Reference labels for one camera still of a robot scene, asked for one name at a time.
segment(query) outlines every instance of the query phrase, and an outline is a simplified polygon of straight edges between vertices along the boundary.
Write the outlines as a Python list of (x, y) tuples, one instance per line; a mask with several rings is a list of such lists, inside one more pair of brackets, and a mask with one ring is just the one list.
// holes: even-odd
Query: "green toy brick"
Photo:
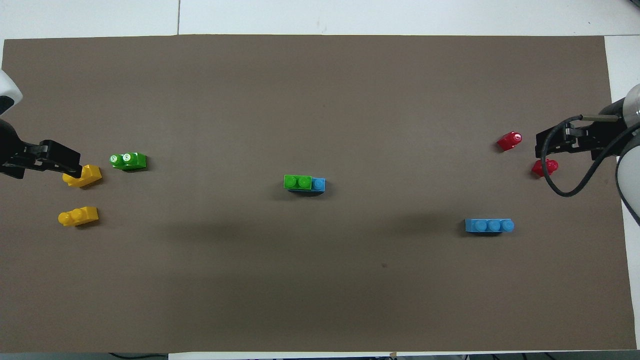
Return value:
[(135, 170), (147, 167), (147, 157), (140, 152), (114, 154), (109, 158), (111, 166), (120, 170)]
[(284, 188), (287, 190), (311, 190), (311, 177), (304, 175), (284, 175)]

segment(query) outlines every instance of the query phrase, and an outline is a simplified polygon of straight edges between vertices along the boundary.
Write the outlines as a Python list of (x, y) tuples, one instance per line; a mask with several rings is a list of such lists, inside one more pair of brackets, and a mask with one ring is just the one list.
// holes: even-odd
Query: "yellow toy brick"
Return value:
[(95, 220), (98, 220), (98, 209), (93, 206), (73, 209), (58, 215), (58, 222), (64, 226), (78, 226)]
[(83, 166), (82, 176), (79, 179), (66, 174), (62, 174), (62, 181), (67, 183), (67, 185), (69, 186), (73, 186), (74, 188), (81, 188), (84, 185), (89, 185), (98, 179), (102, 179), (102, 174), (100, 174), (100, 168), (95, 165)]

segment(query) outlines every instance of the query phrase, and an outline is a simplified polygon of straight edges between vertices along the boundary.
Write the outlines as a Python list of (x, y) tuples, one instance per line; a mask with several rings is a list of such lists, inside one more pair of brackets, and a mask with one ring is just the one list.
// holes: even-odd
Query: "white table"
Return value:
[[(3, 42), (7, 38), (178, 34), (603, 35), (611, 100), (624, 97), (640, 83), (640, 8), (626, 0), (0, 0)], [(625, 209), (623, 218), (636, 347), (640, 348), (640, 227)], [(389, 356), (398, 350), (402, 349), (198, 352), (172, 354), (170, 359)], [(399, 351), (396, 355), (431, 354), (446, 352)]]

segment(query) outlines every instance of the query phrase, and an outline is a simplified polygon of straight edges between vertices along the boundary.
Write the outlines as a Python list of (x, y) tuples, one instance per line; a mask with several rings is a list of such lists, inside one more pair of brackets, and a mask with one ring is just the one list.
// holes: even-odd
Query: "robotic arm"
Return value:
[[(0, 70), (0, 115), (22, 100), (15, 83)], [(23, 142), (13, 126), (0, 119), (0, 173), (22, 179), (24, 169), (63, 172), (74, 178), (82, 175), (80, 154), (53, 140), (40, 144)]]
[[(572, 122), (585, 120), (591, 125), (575, 127)], [(542, 171), (553, 191), (563, 197), (579, 193), (595, 173), (604, 158), (620, 156), (616, 167), (616, 184), (623, 203), (640, 225), (640, 84), (626, 97), (608, 105), (598, 115), (577, 115), (536, 135), (536, 157), (541, 159)], [(546, 157), (557, 152), (591, 151), (593, 164), (573, 190), (564, 192), (551, 180)]]

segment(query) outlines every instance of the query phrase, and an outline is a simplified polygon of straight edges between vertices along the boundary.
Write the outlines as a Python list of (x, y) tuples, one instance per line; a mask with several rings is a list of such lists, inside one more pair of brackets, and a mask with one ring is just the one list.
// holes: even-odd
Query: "building block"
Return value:
[[(556, 160), (547, 159), (545, 163), (547, 163), (547, 171), (549, 172), (549, 175), (553, 174), (553, 172), (558, 169), (558, 162)], [(536, 175), (540, 177), (545, 176), (545, 173), (542, 172), (542, 161), (540, 160), (536, 161), (536, 163), (533, 164), (531, 171), (533, 171), (534, 173), (536, 173)]]
[(465, 231), (468, 233), (510, 233), (513, 228), (510, 218), (465, 219)]
[(114, 154), (109, 158), (109, 162), (111, 166), (120, 170), (135, 170), (147, 167), (147, 157), (140, 152)]
[(58, 215), (58, 222), (64, 226), (78, 226), (95, 220), (98, 220), (98, 209), (93, 206), (73, 209)]
[(498, 145), (502, 147), (503, 151), (511, 150), (522, 141), (522, 135), (514, 131), (505, 134), (500, 140), (497, 141)]
[(79, 179), (66, 174), (62, 174), (62, 181), (67, 183), (67, 185), (69, 186), (73, 186), (74, 188), (81, 188), (84, 185), (89, 185), (98, 179), (102, 179), (102, 174), (100, 174), (100, 168), (95, 165), (83, 166), (82, 175)]
[(325, 179), (304, 175), (284, 175), (284, 188), (290, 192), (323, 193)]

